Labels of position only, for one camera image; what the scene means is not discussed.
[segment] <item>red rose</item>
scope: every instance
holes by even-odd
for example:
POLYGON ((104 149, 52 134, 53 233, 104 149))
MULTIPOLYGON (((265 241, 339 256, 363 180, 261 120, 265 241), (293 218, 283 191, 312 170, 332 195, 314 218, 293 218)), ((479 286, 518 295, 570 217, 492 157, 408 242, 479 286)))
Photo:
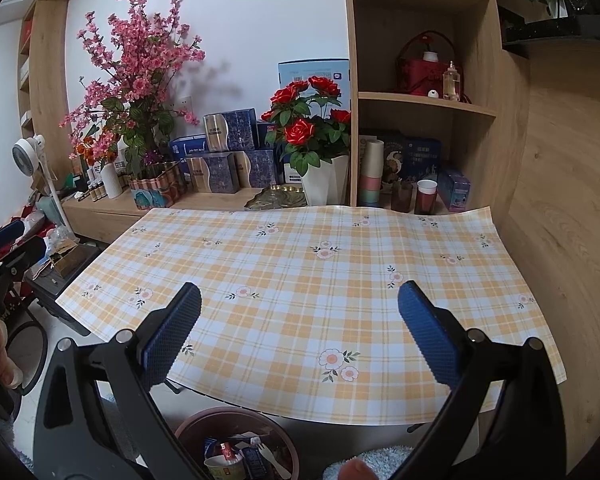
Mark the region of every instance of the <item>red rose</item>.
POLYGON ((311 76, 309 84, 314 87, 320 95, 339 97, 340 88, 331 79, 327 77, 311 76))
POLYGON ((293 126, 285 128, 286 141, 301 146, 314 134, 314 125, 304 119, 298 119, 293 126))
POLYGON ((293 81, 292 83, 289 83, 289 86, 291 88, 293 88, 296 92, 300 93, 300 92, 304 92, 305 90, 307 90, 309 88, 309 82, 308 81, 293 81))
POLYGON ((331 110, 331 119, 339 123, 350 123, 351 113, 346 110, 331 110))
POLYGON ((278 90, 275 95, 271 98, 271 102, 277 105, 285 105, 289 101, 296 98, 298 93, 294 88, 289 86, 283 88, 282 90, 278 90))

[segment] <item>glass bottle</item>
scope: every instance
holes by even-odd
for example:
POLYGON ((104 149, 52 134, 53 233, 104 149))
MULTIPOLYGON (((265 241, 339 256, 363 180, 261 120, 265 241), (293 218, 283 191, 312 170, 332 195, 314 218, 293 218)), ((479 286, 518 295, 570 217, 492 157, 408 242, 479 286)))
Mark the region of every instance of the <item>glass bottle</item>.
POLYGON ((459 101, 460 100, 460 74, 456 70, 456 66, 452 61, 449 64, 449 68, 442 75, 443 85, 443 97, 447 101, 459 101))

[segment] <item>white fork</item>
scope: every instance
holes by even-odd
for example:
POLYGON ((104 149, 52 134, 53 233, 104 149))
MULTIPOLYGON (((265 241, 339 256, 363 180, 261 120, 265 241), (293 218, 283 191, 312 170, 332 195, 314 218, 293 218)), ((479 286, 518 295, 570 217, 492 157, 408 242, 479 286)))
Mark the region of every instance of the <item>white fork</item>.
POLYGON ((276 468, 276 471, 282 477, 282 480, 289 480, 291 478, 291 473, 278 463, 278 461, 273 457, 273 453, 267 446, 262 443, 258 444, 258 451, 265 460, 268 460, 273 464, 273 467, 276 468))

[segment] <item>pink flower arrangement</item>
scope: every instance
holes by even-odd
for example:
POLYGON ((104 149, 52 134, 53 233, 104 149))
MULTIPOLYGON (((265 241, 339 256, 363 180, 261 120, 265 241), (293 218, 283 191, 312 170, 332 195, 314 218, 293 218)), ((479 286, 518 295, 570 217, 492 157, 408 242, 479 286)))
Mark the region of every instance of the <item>pink flower arrangement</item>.
POLYGON ((145 13, 147 0, 127 0, 129 18, 121 20, 115 14, 107 20, 111 26, 111 43, 120 51, 107 48, 99 34, 94 12, 85 15, 86 28, 78 32, 91 62, 104 70, 109 78, 92 81, 84 86, 84 102, 60 123, 72 124, 70 134, 75 153, 92 165, 95 160, 113 160, 117 142, 123 138, 130 147, 133 173, 139 176, 143 166, 163 160, 164 148, 174 128, 174 114, 184 117, 189 124, 198 124, 198 118, 186 110, 165 107, 167 88, 173 76, 187 61, 200 62, 205 53, 200 50, 202 38, 185 40, 190 27, 180 24, 180 0, 171 0, 168 17, 156 13, 149 18, 145 13), (162 138, 156 141, 157 126, 162 138))

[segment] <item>plaid tablecloth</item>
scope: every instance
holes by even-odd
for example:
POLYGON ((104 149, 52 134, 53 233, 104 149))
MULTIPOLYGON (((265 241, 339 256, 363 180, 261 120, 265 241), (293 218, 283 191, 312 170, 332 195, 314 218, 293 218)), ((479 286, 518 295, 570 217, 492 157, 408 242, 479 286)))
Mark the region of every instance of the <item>plaid tablecloth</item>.
MULTIPOLYGON (((343 206, 153 209, 58 303, 109 340, 193 282, 202 315, 171 379, 275 415, 405 424, 433 420, 448 395, 398 313, 406 280, 494 341, 539 337, 557 381, 566 379, 488 209, 435 217, 343 206)), ((493 384, 484 410, 498 391, 493 384)))

